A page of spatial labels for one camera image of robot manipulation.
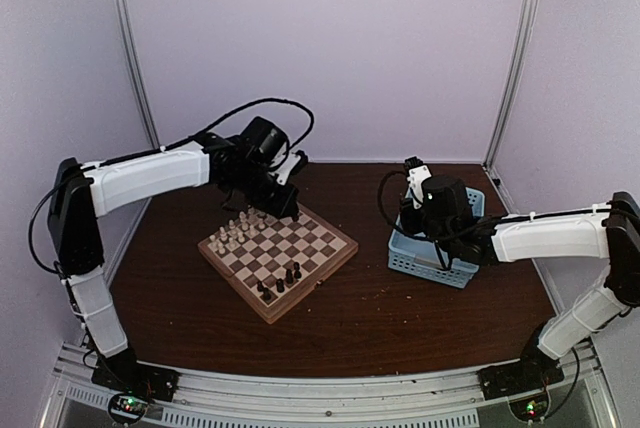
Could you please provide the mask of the light blue plastic basket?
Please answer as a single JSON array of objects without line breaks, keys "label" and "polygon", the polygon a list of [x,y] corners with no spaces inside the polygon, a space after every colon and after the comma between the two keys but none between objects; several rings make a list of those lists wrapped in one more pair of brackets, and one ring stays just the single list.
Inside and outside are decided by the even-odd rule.
[{"label": "light blue plastic basket", "polygon": [[[484,214],[484,194],[466,189],[473,222]],[[400,226],[400,214],[388,242],[388,267],[418,278],[463,289],[478,272],[477,264],[452,258],[425,235],[406,235]]]}]

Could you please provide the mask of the wooden chess board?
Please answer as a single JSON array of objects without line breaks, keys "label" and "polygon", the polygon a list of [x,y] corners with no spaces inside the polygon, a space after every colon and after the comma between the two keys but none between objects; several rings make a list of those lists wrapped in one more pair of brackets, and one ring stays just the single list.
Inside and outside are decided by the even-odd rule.
[{"label": "wooden chess board", "polygon": [[[297,219],[270,216],[264,231],[232,253],[213,252],[207,247],[208,238],[198,243],[201,255],[268,324],[320,287],[359,248],[355,240],[304,205],[299,206]],[[302,277],[287,284],[286,270],[293,272],[295,262]],[[277,279],[284,280],[283,293],[276,290]],[[269,301],[256,289],[258,281],[271,290]]]}]

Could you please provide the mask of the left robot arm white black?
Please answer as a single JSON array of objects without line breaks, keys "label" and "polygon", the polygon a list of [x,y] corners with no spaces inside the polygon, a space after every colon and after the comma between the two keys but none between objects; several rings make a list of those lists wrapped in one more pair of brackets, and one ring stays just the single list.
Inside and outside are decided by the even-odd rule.
[{"label": "left robot arm white black", "polygon": [[240,133],[223,137],[211,128],[172,145],[112,160],[59,166],[53,187],[37,204],[48,210],[52,265],[34,262],[58,277],[84,324],[106,377],[123,392],[137,390],[144,372],[117,314],[105,279],[100,220],[134,206],[146,211],[166,193],[213,185],[238,192],[252,207],[277,219],[297,217],[298,190],[290,181],[307,154],[273,122],[256,117]]}]

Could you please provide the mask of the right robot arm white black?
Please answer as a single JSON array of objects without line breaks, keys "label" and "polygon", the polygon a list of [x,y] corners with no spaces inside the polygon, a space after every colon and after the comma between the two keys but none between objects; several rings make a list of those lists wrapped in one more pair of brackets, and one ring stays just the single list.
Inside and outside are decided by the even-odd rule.
[{"label": "right robot arm white black", "polygon": [[456,260],[475,265],[533,260],[545,268],[551,286],[561,266],[594,275],[533,334],[523,360],[513,367],[519,388],[535,388],[579,342],[638,307],[639,204],[630,193],[618,191],[606,202],[568,211],[479,217],[461,179],[425,166],[409,170],[406,179],[401,229],[433,243],[443,266]]}]

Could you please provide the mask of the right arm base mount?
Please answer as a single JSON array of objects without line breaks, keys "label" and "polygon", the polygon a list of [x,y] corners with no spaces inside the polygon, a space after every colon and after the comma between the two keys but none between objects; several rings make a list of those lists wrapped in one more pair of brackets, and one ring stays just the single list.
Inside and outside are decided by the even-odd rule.
[{"label": "right arm base mount", "polygon": [[565,379],[557,366],[544,367],[522,360],[488,366],[478,371],[478,377],[486,400],[542,390]]}]

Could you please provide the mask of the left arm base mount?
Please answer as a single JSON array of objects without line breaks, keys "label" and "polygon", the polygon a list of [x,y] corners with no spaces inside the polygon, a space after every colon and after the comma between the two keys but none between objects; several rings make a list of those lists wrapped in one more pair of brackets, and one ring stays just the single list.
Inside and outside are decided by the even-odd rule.
[{"label": "left arm base mount", "polygon": [[146,401],[171,402],[177,389],[179,373],[173,369],[139,363],[135,359],[112,357],[97,362],[91,381]]}]

